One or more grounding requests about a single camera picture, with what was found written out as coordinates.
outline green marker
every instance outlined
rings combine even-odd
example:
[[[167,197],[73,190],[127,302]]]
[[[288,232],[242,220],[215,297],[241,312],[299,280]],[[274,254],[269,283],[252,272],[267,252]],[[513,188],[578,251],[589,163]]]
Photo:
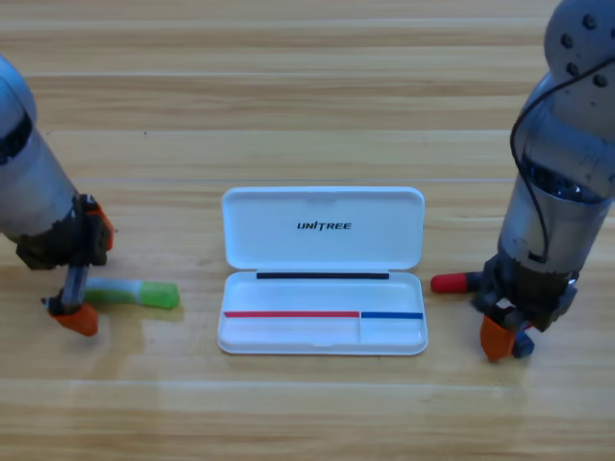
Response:
[[[174,309],[180,304],[180,292],[175,283],[91,277],[87,279],[86,302]]]

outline table surface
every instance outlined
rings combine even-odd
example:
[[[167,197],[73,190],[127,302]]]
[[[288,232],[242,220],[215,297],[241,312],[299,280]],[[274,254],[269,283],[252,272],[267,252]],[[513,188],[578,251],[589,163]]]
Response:
[[[432,275],[495,251],[509,129],[546,71],[556,0],[2,0],[39,125],[118,228],[101,276],[183,306],[101,307],[95,339],[0,244],[0,459],[612,460],[615,221],[528,360]],[[233,356],[216,345],[220,197],[237,185],[411,185],[427,201],[430,345],[415,357]]]

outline marker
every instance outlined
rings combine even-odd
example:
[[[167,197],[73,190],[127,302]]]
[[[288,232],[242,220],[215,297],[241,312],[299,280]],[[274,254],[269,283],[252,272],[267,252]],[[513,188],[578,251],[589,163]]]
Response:
[[[431,279],[433,293],[473,293],[479,291],[482,272],[445,274]]]
[[[91,277],[86,283],[86,302],[174,309],[180,304],[180,292],[175,283]]]

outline plastic case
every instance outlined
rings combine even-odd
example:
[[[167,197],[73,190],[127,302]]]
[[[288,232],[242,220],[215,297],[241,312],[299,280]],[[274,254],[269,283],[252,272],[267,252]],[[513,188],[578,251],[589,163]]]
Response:
[[[229,353],[413,355],[428,344],[425,200],[410,187],[242,187],[222,199]]]

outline gray robot arm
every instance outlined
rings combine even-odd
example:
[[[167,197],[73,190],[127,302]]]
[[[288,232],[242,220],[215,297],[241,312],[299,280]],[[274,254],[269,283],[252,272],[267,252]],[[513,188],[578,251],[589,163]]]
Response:
[[[30,88],[0,56],[0,233],[33,270],[68,266],[48,312],[84,335],[97,331],[97,314],[84,303],[89,265],[107,262],[113,227],[89,195],[81,195],[37,129]]]
[[[432,281],[435,291],[477,291],[491,360],[530,354],[525,330],[568,311],[615,195],[615,1],[564,0],[545,54],[549,73],[511,132],[519,174],[498,251],[481,273]]]

